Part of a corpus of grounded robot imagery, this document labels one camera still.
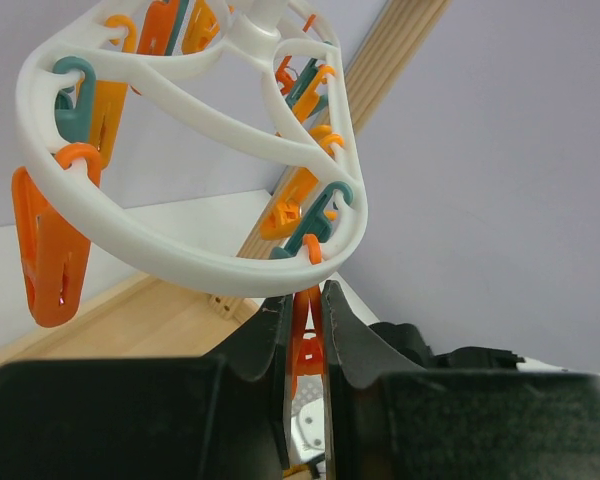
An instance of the teal clothespin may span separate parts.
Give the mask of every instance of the teal clothespin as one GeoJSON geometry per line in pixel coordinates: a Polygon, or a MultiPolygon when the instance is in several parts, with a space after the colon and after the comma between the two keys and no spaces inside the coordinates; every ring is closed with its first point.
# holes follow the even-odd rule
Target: teal clothespin
{"type": "Polygon", "coordinates": [[[91,117],[93,114],[93,101],[96,90],[96,73],[89,62],[78,57],[64,57],[53,66],[53,73],[69,73],[71,70],[80,70],[84,73],[84,81],[80,86],[80,92],[73,108],[62,108],[66,106],[68,95],[65,96],[68,89],[63,89],[56,97],[56,126],[60,136],[67,142],[89,141],[89,130],[91,129],[91,117]]]}
{"type": "MultiPolygon", "coordinates": [[[[316,63],[318,63],[317,58],[312,58],[311,60],[309,60],[302,69],[302,72],[300,72],[300,75],[298,75],[298,78],[296,78],[296,81],[293,83],[291,90],[285,98],[285,101],[287,102],[287,105],[289,105],[289,108],[293,108],[295,104],[298,103],[298,100],[300,99],[302,94],[305,92],[309,84],[318,74],[318,70],[320,70],[320,68],[316,66],[316,63]]],[[[318,102],[318,105],[316,105],[316,108],[313,109],[311,115],[309,116],[315,115],[327,105],[328,99],[327,94],[325,93],[324,95],[320,96],[320,101],[318,102]]]]}
{"type": "Polygon", "coordinates": [[[182,28],[182,22],[184,21],[184,14],[187,13],[189,7],[189,0],[180,0],[178,5],[178,13],[176,14],[176,20],[173,22],[173,30],[171,30],[171,36],[169,37],[169,43],[167,43],[167,49],[165,55],[173,55],[173,49],[176,46],[176,40],[180,34],[180,28],[182,28]]]}
{"type": "Polygon", "coordinates": [[[329,105],[329,97],[326,93],[320,95],[320,100],[318,100],[318,105],[313,111],[309,114],[310,117],[314,116],[316,113],[320,113],[322,109],[324,109],[327,105],[329,105]]]}
{"type": "Polygon", "coordinates": [[[333,182],[326,186],[318,198],[313,202],[309,210],[302,216],[302,220],[295,229],[284,248],[275,247],[271,251],[269,258],[280,259],[295,257],[302,247],[302,239],[306,234],[313,233],[318,237],[320,243],[329,240],[333,232],[331,221],[324,214],[324,209],[329,204],[331,197],[336,190],[339,190],[344,195],[344,201],[347,205],[353,202],[353,190],[344,182],[333,182]]]}
{"type": "Polygon", "coordinates": [[[312,58],[309,60],[302,69],[302,72],[300,72],[300,75],[298,75],[298,78],[296,78],[296,81],[293,83],[293,87],[291,87],[291,90],[289,90],[289,93],[285,98],[289,108],[293,108],[294,105],[298,103],[298,100],[300,100],[302,94],[318,74],[319,69],[316,67],[317,62],[317,58],[312,58]]]}

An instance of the wooden floor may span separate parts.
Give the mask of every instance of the wooden floor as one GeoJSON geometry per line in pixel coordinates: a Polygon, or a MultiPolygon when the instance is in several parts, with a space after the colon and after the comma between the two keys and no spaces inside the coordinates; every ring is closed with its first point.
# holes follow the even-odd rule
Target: wooden floor
{"type": "Polygon", "coordinates": [[[36,329],[2,348],[0,364],[28,358],[202,355],[256,309],[247,300],[224,319],[210,307],[209,295],[138,274],[87,302],[66,325],[36,329]]]}

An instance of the clothespin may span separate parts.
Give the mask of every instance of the clothespin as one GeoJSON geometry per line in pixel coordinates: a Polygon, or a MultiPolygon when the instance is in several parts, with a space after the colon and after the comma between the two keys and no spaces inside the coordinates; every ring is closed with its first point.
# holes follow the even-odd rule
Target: clothespin
{"type": "MultiPolygon", "coordinates": [[[[305,235],[303,243],[309,249],[312,265],[322,261],[320,242],[313,234],[305,235]]],[[[322,328],[322,293],[320,286],[315,285],[298,292],[293,297],[293,317],[291,323],[291,392],[295,396],[298,377],[302,375],[318,375],[324,373],[323,352],[324,332],[322,328]],[[307,319],[311,308],[311,318],[315,337],[304,338],[307,331],[307,319]]]]}
{"type": "Polygon", "coordinates": [[[67,142],[87,142],[93,114],[96,73],[89,62],[78,57],[61,58],[53,66],[53,73],[65,74],[71,70],[81,71],[84,80],[73,108],[70,107],[71,99],[66,94],[66,90],[59,92],[56,104],[60,103],[61,107],[69,106],[69,108],[55,110],[56,126],[60,136],[67,142]]]}
{"type": "MultiPolygon", "coordinates": [[[[84,158],[87,174],[100,185],[100,154],[86,143],[67,145],[55,155],[62,168],[84,158]]],[[[42,327],[56,327],[78,311],[91,242],[47,202],[20,167],[11,184],[27,301],[42,327]]]]}
{"type": "MultiPolygon", "coordinates": [[[[136,26],[129,17],[125,15],[113,15],[105,22],[106,27],[126,27],[127,36],[122,44],[122,51],[133,53],[136,48],[136,26]]],[[[117,45],[118,39],[111,40],[111,43],[117,45]]],[[[107,168],[113,154],[113,147],[118,135],[120,118],[124,109],[124,102],[127,96],[127,84],[120,82],[107,82],[98,80],[96,82],[96,94],[93,103],[93,119],[91,122],[91,132],[89,134],[89,143],[96,147],[102,158],[102,168],[107,168]]]]}
{"type": "Polygon", "coordinates": [[[316,77],[318,73],[318,67],[316,66],[317,63],[317,58],[312,58],[309,60],[300,72],[300,75],[298,75],[298,78],[296,78],[296,81],[289,91],[289,95],[287,95],[285,98],[289,108],[293,108],[294,105],[298,103],[300,97],[302,97],[309,85],[311,85],[313,79],[316,77]]]}
{"type": "Polygon", "coordinates": [[[147,9],[137,53],[164,55],[178,16],[180,0],[154,0],[147,9]]]}
{"type": "Polygon", "coordinates": [[[270,258],[295,257],[302,247],[303,237],[307,234],[315,235],[320,243],[329,240],[333,231],[333,225],[330,218],[325,214],[324,209],[329,204],[336,190],[342,192],[344,201],[347,205],[351,205],[351,202],[353,202],[353,190],[351,190],[351,187],[344,182],[330,183],[302,216],[302,220],[291,237],[289,237],[289,240],[287,240],[284,248],[275,247],[271,251],[270,258]]]}
{"type": "Polygon", "coordinates": [[[321,83],[327,83],[327,74],[335,75],[336,71],[329,65],[321,65],[307,89],[296,101],[295,105],[293,105],[291,110],[299,122],[304,123],[304,121],[313,114],[315,108],[318,107],[321,96],[316,90],[321,83]]]}
{"type": "MultiPolygon", "coordinates": [[[[289,105],[289,108],[293,109],[293,107],[296,105],[298,100],[302,97],[302,95],[304,95],[304,92],[306,92],[307,88],[309,88],[309,85],[311,85],[311,82],[315,79],[316,75],[318,74],[318,72],[320,70],[320,67],[316,66],[317,62],[318,62],[318,60],[316,58],[312,58],[311,60],[309,60],[307,62],[307,64],[305,65],[305,67],[302,69],[302,72],[300,72],[300,75],[298,75],[298,78],[296,79],[295,83],[293,84],[293,86],[291,87],[291,89],[288,92],[289,95],[287,95],[287,97],[285,98],[285,101],[287,102],[287,105],[289,105]]],[[[309,114],[309,117],[320,112],[328,104],[329,104],[328,95],[326,93],[320,95],[318,102],[317,102],[315,108],[309,114]]]]}
{"type": "Polygon", "coordinates": [[[204,0],[196,0],[193,12],[189,17],[189,24],[182,39],[182,53],[197,53],[203,51],[220,31],[213,10],[204,0]]]}
{"type": "MultiPolygon", "coordinates": [[[[302,31],[305,33],[308,32],[309,28],[311,28],[311,25],[313,24],[313,21],[315,19],[316,19],[315,14],[309,16],[309,18],[307,19],[307,23],[305,23],[304,27],[302,27],[302,31]]],[[[280,93],[282,95],[287,95],[291,91],[293,85],[295,84],[293,78],[291,78],[291,75],[289,75],[289,72],[287,72],[287,67],[289,66],[290,61],[291,61],[291,55],[287,55],[286,57],[284,57],[282,62],[280,62],[280,65],[278,66],[278,69],[276,70],[276,80],[282,84],[282,88],[280,89],[280,93]]]]}
{"type": "MultiPolygon", "coordinates": [[[[319,125],[309,130],[309,134],[333,157],[332,143],[344,147],[342,137],[332,133],[331,126],[319,125]]],[[[271,213],[260,224],[260,236],[264,240],[277,240],[291,236],[301,221],[300,205],[318,185],[318,179],[306,168],[296,172],[289,185],[282,191],[280,199],[271,213]]],[[[335,212],[326,212],[327,218],[334,221],[335,212]]]]}
{"type": "Polygon", "coordinates": [[[171,29],[171,36],[169,37],[167,50],[164,53],[165,55],[173,55],[173,49],[176,46],[176,41],[178,40],[178,35],[180,34],[180,28],[182,28],[182,22],[184,21],[185,13],[187,13],[187,8],[189,8],[189,0],[180,0],[178,13],[176,14],[176,19],[173,22],[173,28],[171,29]]]}

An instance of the yellow clothespin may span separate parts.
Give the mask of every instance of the yellow clothespin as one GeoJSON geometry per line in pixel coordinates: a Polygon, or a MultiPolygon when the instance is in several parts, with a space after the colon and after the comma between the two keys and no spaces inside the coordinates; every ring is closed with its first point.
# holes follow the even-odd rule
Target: yellow clothespin
{"type": "MultiPolygon", "coordinates": [[[[233,12],[233,7],[229,6],[229,10],[233,12]]],[[[207,48],[219,30],[220,25],[218,25],[213,11],[204,0],[196,0],[182,39],[182,53],[187,55],[201,52],[207,48]]]]}
{"type": "MultiPolygon", "coordinates": [[[[137,31],[133,21],[125,15],[113,15],[107,19],[105,26],[127,27],[127,36],[122,44],[122,51],[133,53],[136,48],[137,31]]],[[[111,40],[118,45],[118,39],[111,40]]],[[[96,82],[96,96],[93,105],[93,119],[89,133],[89,143],[96,147],[102,158],[102,168],[111,161],[113,147],[116,143],[118,126],[122,117],[124,101],[127,96],[127,84],[119,82],[96,82]]]]}
{"type": "Polygon", "coordinates": [[[335,75],[336,71],[329,65],[320,66],[314,79],[291,109],[300,123],[304,123],[318,105],[320,94],[316,90],[320,84],[327,83],[327,74],[335,75]]]}
{"type": "MultiPolygon", "coordinates": [[[[342,137],[333,133],[330,125],[318,125],[309,130],[309,134],[318,144],[333,157],[332,143],[344,147],[342,137]]],[[[260,224],[260,236],[263,240],[278,240],[286,238],[298,227],[302,220],[300,206],[318,185],[318,179],[306,168],[301,168],[295,174],[289,185],[283,190],[280,199],[271,212],[260,224]]],[[[331,221],[336,219],[336,212],[325,212],[331,221]]]]}

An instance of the white wall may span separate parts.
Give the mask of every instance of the white wall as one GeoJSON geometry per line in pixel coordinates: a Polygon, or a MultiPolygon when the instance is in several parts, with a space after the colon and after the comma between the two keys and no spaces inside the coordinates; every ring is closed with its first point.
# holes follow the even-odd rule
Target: white wall
{"type": "MultiPolygon", "coordinates": [[[[13,223],[11,174],[21,164],[13,132],[13,99],[20,66],[37,45],[95,3],[0,1],[0,225],[13,223]]],[[[345,61],[362,42],[384,0],[357,3],[352,8],[347,0],[314,2],[340,36],[345,61]]],[[[222,111],[272,130],[260,106],[258,77],[237,61],[223,61],[208,77],[181,86],[222,111]]],[[[103,190],[124,207],[271,188],[282,172],[276,164],[201,137],[135,94],[127,98],[114,158],[102,184],[103,190]]]]}
{"type": "Polygon", "coordinates": [[[358,148],[381,320],[600,371],[600,0],[453,2],[358,148]]]}

